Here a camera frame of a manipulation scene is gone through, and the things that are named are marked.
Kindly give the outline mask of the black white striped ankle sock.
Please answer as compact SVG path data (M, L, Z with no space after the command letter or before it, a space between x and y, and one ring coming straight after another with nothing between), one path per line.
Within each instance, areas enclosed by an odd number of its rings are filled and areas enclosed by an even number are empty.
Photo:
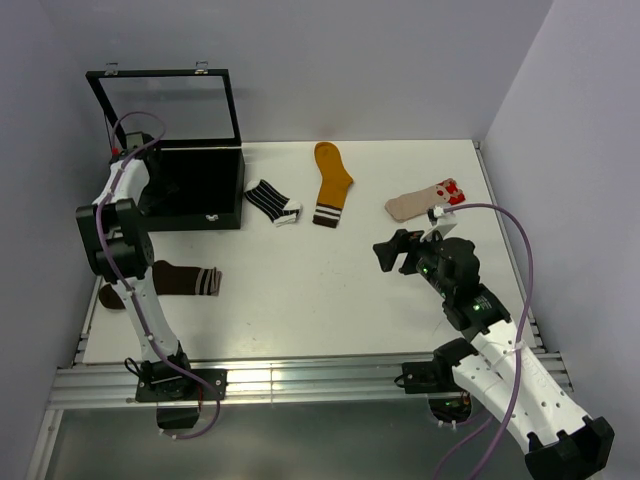
M276 227L298 221L302 204L284 196L264 179L250 181L244 188L244 197L264 213Z

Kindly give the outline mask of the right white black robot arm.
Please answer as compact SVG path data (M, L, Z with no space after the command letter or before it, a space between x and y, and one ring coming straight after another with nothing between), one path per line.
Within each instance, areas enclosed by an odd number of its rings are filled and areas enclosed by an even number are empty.
M507 423L534 479L589 479L604 469L613 428L577 405L518 339L509 312L480 280L471 241L400 229L373 250L384 272L403 255L400 273L424 278L461 334L435 349L432 360L403 365L406 393L469 393Z

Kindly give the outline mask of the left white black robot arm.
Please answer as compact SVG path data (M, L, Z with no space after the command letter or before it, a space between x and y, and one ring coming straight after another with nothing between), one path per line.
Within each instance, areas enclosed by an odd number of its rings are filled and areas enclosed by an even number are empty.
M159 298L215 296L222 274L216 268L174 266L154 258L138 203L152 178L149 163L157 141L146 133L127 138L128 146L112 151L103 191L77 209L76 221L91 269L111 287L139 341L140 360L124 362L138 381L136 399L219 401L225 395L225 372L193 369Z

